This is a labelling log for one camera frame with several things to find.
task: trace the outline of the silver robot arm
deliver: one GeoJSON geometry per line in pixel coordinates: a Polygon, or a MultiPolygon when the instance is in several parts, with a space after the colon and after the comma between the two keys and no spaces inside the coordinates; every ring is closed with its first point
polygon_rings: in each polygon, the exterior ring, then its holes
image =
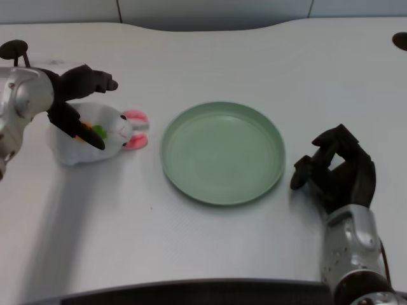
{"type": "Polygon", "coordinates": [[[19,152],[24,128],[53,103],[53,87],[40,71],[0,67],[0,180],[6,165],[19,152]]]}
{"type": "Polygon", "coordinates": [[[67,101],[87,97],[94,92],[117,89],[112,75],[87,65],[59,76],[52,71],[30,66],[28,45],[14,40],[0,46],[0,57],[13,59],[14,67],[0,67],[0,180],[7,163],[19,152],[25,127],[35,115],[48,113],[48,119],[71,137],[80,137],[98,149],[103,140],[79,119],[79,113],[67,101]],[[26,67],[17,67],[23,56],[26,67]]]}
{"type": "Polygon", "coordinates": [[[354,136],[340,125],[313,142],[319,150],[295,164],[291,189],[309,183],[325,217],[322,282],[336,305],[407,304],[390,282],[383,244],[369,209],[375,166],[354,136]],[[329,170],[333,156],[345,162],[329,170]]]}

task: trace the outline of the black cable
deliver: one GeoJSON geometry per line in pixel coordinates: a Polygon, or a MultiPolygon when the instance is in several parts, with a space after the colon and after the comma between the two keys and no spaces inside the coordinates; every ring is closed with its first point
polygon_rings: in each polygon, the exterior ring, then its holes
{"type": "Polygon", "coordinates": [[[382,254],[383,254],[384,268],[386,271],[386,278],[387,278],[387,281],[389,282],[389,284],[391,285],[392,281],[390,279],[390,271],[389,271],[389,265],[387,264],[386,251],[384,250],[384,246],[383,246],[383,243],[381,240],[380,240],[380,244],[382,245],[381,248],[382,248],[382,254]]]}

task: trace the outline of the plate rim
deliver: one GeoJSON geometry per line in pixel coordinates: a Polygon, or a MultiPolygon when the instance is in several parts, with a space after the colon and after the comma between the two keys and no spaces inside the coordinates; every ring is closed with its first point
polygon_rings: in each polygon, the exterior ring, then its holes
{"type": "Polygon", "coordinates": [[[167,125],[167,127],[165,128],[164,133],[163,133],[163,135],[162,135],[162,137],[161,137],[161,142],[160,142],[160,161],[161,161],[161,166],[162,166],[162,168],[163,168],[163,171],[164,171],[164,174],[165,174],[166,178],[168,178],[168,179],[170,180],[170,182],[172,183],[172,185],[175,186],[180,192],[182,192],[183,194],[187,195],[188,197],[190,197],[190,198],[192,198],[192,199],[194,199],[194,200],[197,200],[197,201],[199,201],[199,202],[201,202],[201,203],[206,203],[206,204],[209,204],[209,205],[216,205],[216,206],[221,206],[221,207],[228,207],[228,206],[232,206],[232,205],[242,205],[242,204],[244,204],[244,203],[250,203],[250,202],[252,202],[252,201],[254,201],[254,200],[256,200],[256,199],[262,197],[264,194],[266,194],[268,191],[270,191],[270,190],[272,189],[272,187],[273,187],[276,183],[278,183],[278,181],[281,179],[281,176],[282,176],[282,174],[284,173],[284,170],[285,170],[285,168],[286,168],[286,145],[285,145],[285,143],[284,143],[284,139],[283,139],[283,137],[282,137],[282,135],[281,135],[281,133],[280,133],[280,130],[275,126],[275,124],[274,124],[267,116],[265,116],[263,113],[261,113],[260,111],[256,110],[255,108],[252,108],[252,107],[250,107],[250,106],[248,106],[248,105],[245,105],[245,104],[236,103],[236,102],[226,102],[226,101],[204,102],[204,103],[201,103],[201,104],[198,104],[198,105],[194,105],[194,106],[192,106],[192,107],[189,107],[189,108],[185,109],[183,112],[179,113],[174,119],[172,119],[171,122],[167,125]],[[246,107],[246,108],[249,108],[249,109],[251,109],[252,111],[255,111],[255,112],[257,112],[258,114],[262,115],[262,116],[263,116],[265,119],[267,119],[267,121],[275,128],[275,130],[277,131],[277,135],[279,136],[279,138],[280,138],[280,140],[281,140],[281,142],[282,142],[282,152],[283,152],[282,155],[283,155],[283,157],[282,157],[282,160],[281,160],[281,162],[280,162],[281,168],[280,168],[280,170],[279,170],[279,172],[278,172],[276,178],[272,181],[272,183],[271,183],[268,187],[265,188],[265,190],[264,190],[263,192],[261,192],[260,194],[254,196],[253,198],[248,199],[248,200],[234,201],[234,202],[231,202],[231,203],[219,203],[219,202],[210,201],[210,200],[203,200],[203,199],[201,199],[201,198],[197,198],[196,196],[192,196],[191,194],[188,194],[186,191],[184,191],[182,188],[180,188],[180,187],[174,182],[174,179],[171,178],[171,176],[170,176],[170,174],[169,174],[169,171],[168,171],[168,169],[167,169],[167,167],[166,167],[166,164],[167,164],[167,163],[164,162],[163,144],[164,144],[164,140],[165,140],[165,138],[166,138],[166,135],[168,134],[168,130],[169,130],[169,128],[174,124],[174,122],[175,122],[179,117],[181,117],[183,114],[185,114],[186,112],[188,112],[188,111],[190,111],[190,110],[192,110],[192,109],[194,109],[194,108],[196,108],[196,107],[200,107],[200,106],[207,105],[207,104],[218,104],[218,103],[231,104],[231,105],[238,105],[238,106],[240,106],[240,107],[246,107]]]}

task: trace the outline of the white wall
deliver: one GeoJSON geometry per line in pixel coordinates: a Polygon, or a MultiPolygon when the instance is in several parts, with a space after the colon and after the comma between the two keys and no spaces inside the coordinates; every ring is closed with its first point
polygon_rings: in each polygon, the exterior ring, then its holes
{"type": "Polygon", "coordinates": [[[407,16],[407,0],[314,0],[310,16],[407,16]]]}
{"type": "Polygon", "coordinates": [[[0,0],[0,24],[119,22],[116,0],[0,0]]]}
{"type": "Polygon", "coordinates": [[[312,0],[119,0],[123,22],[169,31],[242,30],[306,18],[312,0]]]}
{"type": "Polygon", "coordinates": [[[0,0],[0,24],[119,22],[167,31],[253,29],[311,17],[407,16],[407,0],[0,0]]]}

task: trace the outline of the stuffed bunny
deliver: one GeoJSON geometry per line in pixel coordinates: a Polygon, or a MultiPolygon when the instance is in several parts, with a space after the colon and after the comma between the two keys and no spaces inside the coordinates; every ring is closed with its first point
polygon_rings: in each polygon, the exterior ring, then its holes
{"type": "Polygon", "coordinates": [[[90,102],[71,105],[81,115],[81,122],[103,139],[105,149],[101,151],[79,137],[71,138],[50,124],[48,145],[61,163],[75,165],[99,161],[115,156],[122,149],[140,149],[147,144],[145,134],[134,133],[148,127],[147,116],[143,112],[120,112],[113,107],[90,102]]]}

